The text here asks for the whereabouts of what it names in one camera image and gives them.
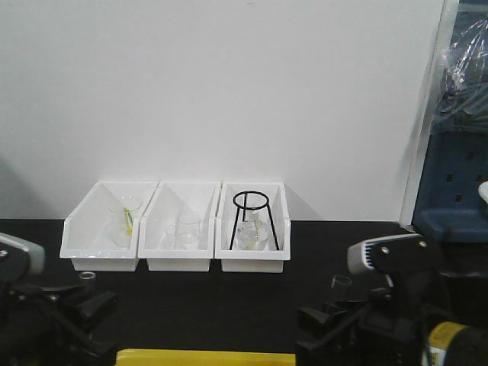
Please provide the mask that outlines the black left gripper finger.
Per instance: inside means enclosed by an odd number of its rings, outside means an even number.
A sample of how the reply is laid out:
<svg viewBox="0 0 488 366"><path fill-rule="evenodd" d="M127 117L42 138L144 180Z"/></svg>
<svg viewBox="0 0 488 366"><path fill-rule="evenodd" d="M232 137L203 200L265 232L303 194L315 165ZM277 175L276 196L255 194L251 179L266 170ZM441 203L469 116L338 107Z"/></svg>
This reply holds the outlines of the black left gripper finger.
<svg viewBox="0 0 488 366"><path fill-rule="evenodd" d="M92 331L117 307L117 295L88 285L69 287L59 294L59 310L77 327Z"/></svg>

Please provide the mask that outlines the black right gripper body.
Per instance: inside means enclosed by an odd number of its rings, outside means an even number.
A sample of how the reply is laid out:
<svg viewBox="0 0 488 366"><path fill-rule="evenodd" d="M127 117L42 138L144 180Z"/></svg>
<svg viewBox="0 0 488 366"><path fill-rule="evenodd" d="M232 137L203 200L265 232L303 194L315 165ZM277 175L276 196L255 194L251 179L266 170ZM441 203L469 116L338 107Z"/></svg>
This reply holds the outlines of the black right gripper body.
<svg viewBox="0 0 488 366"><path fill-rule="evenodd" d="M486 365L487 330L461 323L435 266L374 266L388 280L360 318L367 337L402 365Z"/></svg>

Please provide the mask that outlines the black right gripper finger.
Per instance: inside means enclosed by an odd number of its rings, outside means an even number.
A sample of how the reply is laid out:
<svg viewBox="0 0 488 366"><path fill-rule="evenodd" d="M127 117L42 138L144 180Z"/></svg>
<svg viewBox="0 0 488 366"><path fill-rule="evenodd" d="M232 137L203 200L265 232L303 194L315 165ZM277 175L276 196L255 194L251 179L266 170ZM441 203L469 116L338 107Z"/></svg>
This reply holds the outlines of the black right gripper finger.
<svg viewBox="0 0 488 366"><path fill-rule="evenodd" d="M308 334L323 336L360 307L362 302L358 300L324 302L319 310L301 307L297 311L297 325Z"/></svg>
<svg viewBox="0 0 488 366"><path fill-rule="evenodd" d="M295 344L296 365L366 365L358 347L342 336L325 335Z"/></svg>

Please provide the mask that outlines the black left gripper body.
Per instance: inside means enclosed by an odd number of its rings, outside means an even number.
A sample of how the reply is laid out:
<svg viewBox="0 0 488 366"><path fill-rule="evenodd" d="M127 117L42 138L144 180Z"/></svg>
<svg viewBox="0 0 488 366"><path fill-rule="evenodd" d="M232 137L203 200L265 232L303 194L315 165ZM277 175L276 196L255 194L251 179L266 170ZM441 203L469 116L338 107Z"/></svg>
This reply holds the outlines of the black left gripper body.
<svg viewBox="0 0 488 366"><path fill-rule="evenodd" d="M52 318L76 286L1 283L1 364L75 365L68 339Z"/></svg>

